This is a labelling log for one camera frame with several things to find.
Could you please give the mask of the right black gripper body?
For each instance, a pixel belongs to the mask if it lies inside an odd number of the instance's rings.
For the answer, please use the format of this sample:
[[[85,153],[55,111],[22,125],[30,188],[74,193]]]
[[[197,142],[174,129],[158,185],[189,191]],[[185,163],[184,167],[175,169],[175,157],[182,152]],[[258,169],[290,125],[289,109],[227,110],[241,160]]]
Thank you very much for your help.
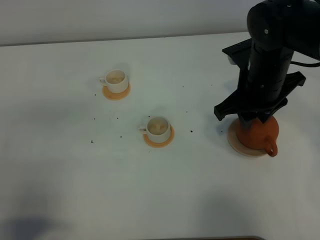
[[[287,103],[287,96],[303,86],[305,76],[288,73],[293,50],[286,47],[264,51],[251,46],[247,65],[240,69],[237,89],[214,107],[219,121],[225,116],[247,112],[269,112],[271,117]]]

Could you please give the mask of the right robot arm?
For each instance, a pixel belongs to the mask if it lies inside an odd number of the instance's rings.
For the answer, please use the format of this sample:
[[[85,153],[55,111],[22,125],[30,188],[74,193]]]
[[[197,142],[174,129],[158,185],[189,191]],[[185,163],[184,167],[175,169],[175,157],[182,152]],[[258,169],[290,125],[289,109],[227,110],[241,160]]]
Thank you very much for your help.
[[[265,0],[249,10],[247,29],[250,39],[223,50],[240,69],[237,89],[214,107],[218,120],[236,114],[245,128],[267,122],[304,85],[305,76],[288,69],[294,52],[320,58],[320,3]]]

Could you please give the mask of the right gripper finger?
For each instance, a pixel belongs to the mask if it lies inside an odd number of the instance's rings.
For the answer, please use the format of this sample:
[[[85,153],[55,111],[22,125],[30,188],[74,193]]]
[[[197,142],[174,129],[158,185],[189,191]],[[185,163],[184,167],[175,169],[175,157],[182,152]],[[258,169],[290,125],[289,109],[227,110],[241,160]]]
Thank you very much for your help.
[[[271,111],[259,111],[256,113],[256,117],[262,122],[266,123],[272,116]]]
[[[239,118],[240,126],[244,130],[249,130],[254,120],[257,118],[256,112],[242,112],[238,113],[237,115]]]

